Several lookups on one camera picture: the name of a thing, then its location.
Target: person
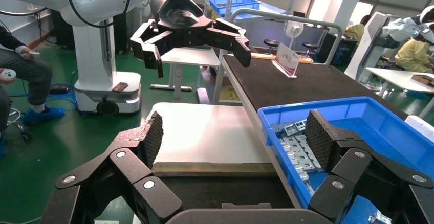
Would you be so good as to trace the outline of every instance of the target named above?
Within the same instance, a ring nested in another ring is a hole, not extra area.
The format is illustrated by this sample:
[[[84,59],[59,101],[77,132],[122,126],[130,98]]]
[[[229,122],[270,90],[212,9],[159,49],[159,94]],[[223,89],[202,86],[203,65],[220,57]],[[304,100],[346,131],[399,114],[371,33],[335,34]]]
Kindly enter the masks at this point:
[[[53,76],[51,67],[40,59],[34,59],[32,55],[25,54],[32,50],[13,37],[4,27],[0,27],[0,44],[5,48],[14,50],[0,49],[0,73],[5,69],[14,70],[17,78],[29,83],[27,101],[30,108],[22,116],[22,121],[33,124],[64,115],[64,110],[45,106]],[[11,109],[10,97],[2,86],[9,85],[14,81],[15,79],[0,77],[0,157],[3,154],[2,149],[6,140],[4,133]]]
[[[429,28],[434,31],[434,24]],[[410,39],[396,54],[396,64],[409,72],[434,73],[434,58],[427,54],[428,49],[428,43]]]
[[[365,26],[369,22],[370,19],[371,19],[370,15],[365,15],[362,18],[362,20],[360,21],[360,24],[348,26],[345,30],[345,35],[353,37],[354,39],[356,39],[357,45],[358,45],[360,43],[360,41],[362,40]]]
[[[213,22],[215,22],[216,19],[221,18],[221,16],[210,5],[208,5],[208,17],[211,17]]]

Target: green floor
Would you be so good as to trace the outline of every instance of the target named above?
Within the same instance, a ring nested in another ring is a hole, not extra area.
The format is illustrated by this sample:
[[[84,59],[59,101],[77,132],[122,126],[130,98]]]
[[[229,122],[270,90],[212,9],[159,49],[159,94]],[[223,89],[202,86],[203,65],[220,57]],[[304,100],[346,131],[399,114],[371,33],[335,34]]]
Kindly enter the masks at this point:
[[[75,53],[59,47],[40,48],[41,57],[53,70],[53,83],[69,83],[71,72],[76,70]],[[173,99],[173,92],[150,90],[152,83],[167,84],[169,66],[165,65],[166,77],[157,78],[157,73],[144,68],[142,62],[131,54],[116,56],[117,70],[139,72],[142,75],[142,110],[133,116],[86,116],[77,112],[67,114],[56,121],[32,126],[31,143],[25,143],[16,128],[7,130],[7,155],[0,160],[0,223],[2,221],[22,223],[40,217],[57,178],[65,172],[101,154],[115,135],[129,128],[137,127],[158,102],[197,103],[196,90],[182,93],[181,100]],[[183,85],[195,89],[197,67],[186,66]],[[6,89],[10,94],[23,92],[19,80]],[[430,98],[404,92],[392,92],[387,100],[408,114],[418,114]],[[13,107],[25,111],[25,98],[13,98]],[[71,109],[65,101],[52,101],[51,107]],[[426,120],[434,124],[434,113]],[[121,200],[113,201],[100,220],[119,220],[121,224],[132,222],[132,213]]]

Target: blue plastic bin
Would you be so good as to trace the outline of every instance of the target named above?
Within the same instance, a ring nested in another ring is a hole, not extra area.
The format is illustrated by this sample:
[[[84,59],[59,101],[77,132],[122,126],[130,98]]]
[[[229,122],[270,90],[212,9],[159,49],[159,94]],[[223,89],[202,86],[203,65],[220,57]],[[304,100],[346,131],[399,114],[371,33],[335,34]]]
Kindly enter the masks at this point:
[[[258,114],[267,146],[271,146],[288,185],[303,208],[308,206],[310,193],[271,125],[304,120],[312,109],[319,110],[332,125],[359,133],[376,152],[434,178],[434,144],[372,98],[355,97],[261,108]],[[325,173],[309,174],[312,187],[316,189],[326,176]],[[367,219],[375,211],[369,201],[359,196],[347,215],[346,219],[351,220],[344,220],[344,223],[359,223],[361,217]]]
[[[211,7],[221,16],[224,17],[226,13],[227,0],[209,0]],[[232,0],[231,13],[240,8],[258,9],[261,2],[258,0]]]

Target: white robot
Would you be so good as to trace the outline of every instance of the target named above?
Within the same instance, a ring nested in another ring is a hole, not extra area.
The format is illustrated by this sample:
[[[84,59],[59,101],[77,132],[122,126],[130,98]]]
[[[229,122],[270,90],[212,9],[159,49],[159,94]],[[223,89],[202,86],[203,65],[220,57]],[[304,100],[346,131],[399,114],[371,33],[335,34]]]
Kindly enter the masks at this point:
[[[434,45],[434,33],[428,27],[434,21],[434,5],[415,17],[389,22],[390,17],[374,13],[365,26],[362,40],[345,74],[361,82],[370,74],[366,67],[374,67],[386,48],[395,49],[400,42],[410,37]]]
[[[146,68],[158,70],[160,77],[160,55],[172,48],[209,44],[234,51],[244,66],[250,64],[251,54],[249,41],[244,37],[245,30],[223,20],[213,25],[192,0],[20,1],[59,11],[64,20],[73,26],[79,76],[74,88],[80,112],[128,114],[140,110],[141,76],[116,71],[113,27],[106,26],[111,25],[113,16],[126,13],[142,3],[149,3],[155,20],[143,24],[134,34],[134,55],[145,61]],[[127,87],[113,92],[113,88],[121,82]]]

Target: white controller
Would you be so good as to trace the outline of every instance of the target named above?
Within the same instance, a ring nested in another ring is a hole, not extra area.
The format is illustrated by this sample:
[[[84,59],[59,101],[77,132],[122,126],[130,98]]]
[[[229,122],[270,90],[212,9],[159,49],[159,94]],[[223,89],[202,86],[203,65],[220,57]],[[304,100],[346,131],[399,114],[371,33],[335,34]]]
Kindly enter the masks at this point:
[[[16,77],[16,72],[11,69],[3,70],[0,73],[0,77],[6,78],[6,79],[14,79]]]
[[[35,52],[35,51],[23,53],[21,56],[23,56],[23,55],[30,55],[30,56],[32,56],[33,59],[39,59],[40,58],[40,53]]]

